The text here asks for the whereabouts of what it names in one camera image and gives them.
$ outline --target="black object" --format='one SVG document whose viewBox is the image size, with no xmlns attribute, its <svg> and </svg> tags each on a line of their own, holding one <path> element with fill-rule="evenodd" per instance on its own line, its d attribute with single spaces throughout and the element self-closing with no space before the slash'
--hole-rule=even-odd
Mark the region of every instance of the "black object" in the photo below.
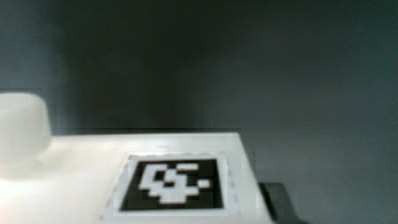
<svg viewBox="0 0 398 224">
<path fill-rule="evenodd" d="M 210 181 L 210 187 L 200 189 L 200 195 L 187 197 L 187 202 L 180 204 L 162 204 L 161 197 L 150 196 L 150 191 L 139 189 L 146 166 L 150 164 L 168 164 L 168 169 L 175 169 L 182 163 L 194 163 L 200 166 L 196 171 L 178 171 L 178 174 L 187 175 L 189 186 L 198 186 L 198 180 Z M 159 171 L 155 181 L 164 181 L 166 172 Z M 175 187 L 173 182 L 164 182 L 164 187 Z M 141 161 L 134 173 L 134 178 L 129 186 L 129 191 L 123 199 L 121 212 L 136 210 L 164 210 L 164 209 L 219 209 L 224 208 L 223 204 L 223 191 L 217 160 L 162 160 Z"/>
<path fill-rule="evenodd" d="M 299 219 L 288 191 L 281 183 L 260 183 L 265 204 L 278 224 L 310 224 Z"/>
</svg>

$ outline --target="white surface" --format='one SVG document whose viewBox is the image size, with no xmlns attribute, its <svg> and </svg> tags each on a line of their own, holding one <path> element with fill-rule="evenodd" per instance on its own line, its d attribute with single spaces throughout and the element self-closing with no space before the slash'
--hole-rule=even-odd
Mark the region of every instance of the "white surface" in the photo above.
<svg viewBox="0 0 398 224">
<path fill-rule="evenodd" d="M 0 175 L 27 172 L 50 144 L 47 105 L 33 94 L 0 94 Z"/>
<path fill-rule="evenodd" d="M 237 216 L 104 218 L 130 156 L 223 153 L 237 190 Z M 237 134 L 56 137 L 25 179 L 0 179 L 2 224 L 272 223 Z"/>
</svg>

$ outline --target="dark gray wall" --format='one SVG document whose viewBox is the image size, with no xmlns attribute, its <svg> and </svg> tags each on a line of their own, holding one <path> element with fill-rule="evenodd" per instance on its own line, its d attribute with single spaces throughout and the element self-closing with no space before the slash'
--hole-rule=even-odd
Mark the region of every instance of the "dark gray wall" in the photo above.
<svg viewBox="0 0 398 224">
<path fill-rule="evenodd" d="M 397 1 L 2 1 L 0 88 L 57 134 L 239 130 L 312 223 L 398 223 Z"/>
</svg>

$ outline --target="white cylinder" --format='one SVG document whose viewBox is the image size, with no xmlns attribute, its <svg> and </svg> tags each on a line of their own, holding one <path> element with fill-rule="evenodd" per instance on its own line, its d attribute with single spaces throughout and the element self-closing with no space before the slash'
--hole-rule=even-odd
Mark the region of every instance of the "white cylinder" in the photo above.
<svg viewBox="0 0 398 224">
<path fill-rule="evenodd" d="M 34 164 L 50 140 L 43 99 L 27 93 L 0 94 L 0 174 Z"/>
</svg>

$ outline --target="white pattern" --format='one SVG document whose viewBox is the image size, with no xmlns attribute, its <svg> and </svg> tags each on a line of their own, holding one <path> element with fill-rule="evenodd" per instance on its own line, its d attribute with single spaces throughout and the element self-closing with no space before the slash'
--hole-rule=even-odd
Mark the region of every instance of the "white pattern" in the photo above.
<svg viewBox="0 0 398 224">
<path fill-rule="evenodd" d="M 139 189 L 150 190 L 150 197 L 161 197 L 161 204 L 187 203 L 187 197 L 200 195 L 200 188 L 210 188 L 210 180 L 198 180 L 198 186 L 189 186 L 189 176 L 178 171 L 196 171 L 196 163 L 180 163 L 177 169 L 168 169 L 168 164 L 146 165 Z M 164 180 L 155 180 L 157 172 L 166 172 Z M 175 186 L 166 187 L 164 183 L 173 182 Z"/>
</svg>

